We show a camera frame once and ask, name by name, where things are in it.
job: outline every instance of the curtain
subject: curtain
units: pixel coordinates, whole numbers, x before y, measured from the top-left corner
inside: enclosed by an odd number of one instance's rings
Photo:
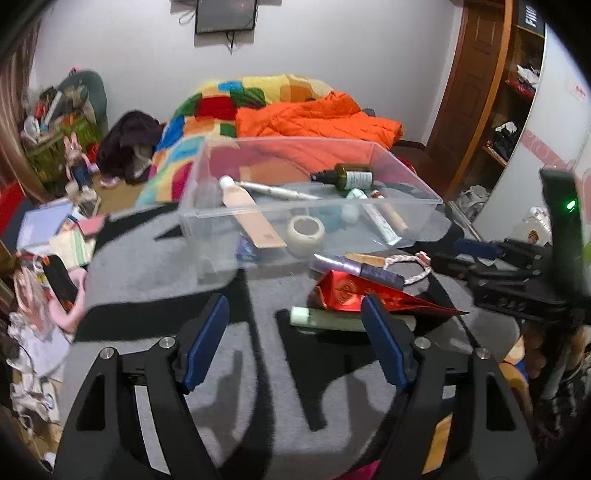
[[[0,189],[18,180],[30,197],[46,202],[51,196],[29,165],[18,130],[18,123],[25,115],[22,99],[28,89],[40,25],[41,21],[35,23],[0,70]]]

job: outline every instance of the wooden floor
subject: wooden floor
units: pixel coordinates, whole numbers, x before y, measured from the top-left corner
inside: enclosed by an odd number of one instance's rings
[[[92,186],[100,197],[99,214],[119,212],[134,206],[144,184],[127,185],[121,180],[113,189],[104,189],[100,186],[100,175],[94,175]]]

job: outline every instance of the notebook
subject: notebook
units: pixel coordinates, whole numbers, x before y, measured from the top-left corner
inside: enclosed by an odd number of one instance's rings
[[[27,212],[18,233],[17,248],[46,244],[72,211],[72,202],[52,203]]]

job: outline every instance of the red packet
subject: red packet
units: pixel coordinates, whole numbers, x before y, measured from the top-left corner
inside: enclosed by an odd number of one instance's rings
[[[403,291],[380,285],[355,275],[336,270],[329,271],[316,285],[316,291],[324,308],[341,312],[361,311],[363,297],[377,294],[389,312],[428,314],[433,316],[464,315],[467,312],[440,307]]]

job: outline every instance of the pink bunny toy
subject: pink bunny toy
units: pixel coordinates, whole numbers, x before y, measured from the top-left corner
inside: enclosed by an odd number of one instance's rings
[[[66,151],[64,156],[66,158],[66,176],[68,180],[74,178],[78,187],[83,192],[90,189],[90,160],[86,154],[82,153],[82,147],[78,143],[78,138],[75,133],[72,133],[72,140],[64,137],[64,145]]]

